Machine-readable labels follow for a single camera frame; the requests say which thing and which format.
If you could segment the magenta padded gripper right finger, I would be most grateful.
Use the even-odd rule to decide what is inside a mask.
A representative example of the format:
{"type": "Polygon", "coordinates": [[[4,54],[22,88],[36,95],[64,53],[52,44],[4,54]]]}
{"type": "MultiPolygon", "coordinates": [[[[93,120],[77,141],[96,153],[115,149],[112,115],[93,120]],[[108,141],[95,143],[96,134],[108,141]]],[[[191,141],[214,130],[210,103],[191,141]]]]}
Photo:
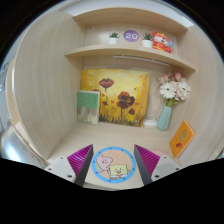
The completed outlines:
{"type": "Polygon", "coordinates": [[[158,152],[134,145],[134,156],[144,185],[150,184],[174,172],[181,167],[170,157],[158,152]]]}

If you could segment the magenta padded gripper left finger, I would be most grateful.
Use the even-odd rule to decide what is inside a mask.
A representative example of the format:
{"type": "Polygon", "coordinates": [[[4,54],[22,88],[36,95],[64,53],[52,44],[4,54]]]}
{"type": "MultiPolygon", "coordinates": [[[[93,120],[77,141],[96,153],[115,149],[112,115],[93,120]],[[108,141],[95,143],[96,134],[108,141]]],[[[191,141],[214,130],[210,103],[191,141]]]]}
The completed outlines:
{"type": "Polygon", "coordinates": [[[46,171],[82,186],[93,157],[93,145],[90,144],[68,157],[59,156],[46,171]]]}

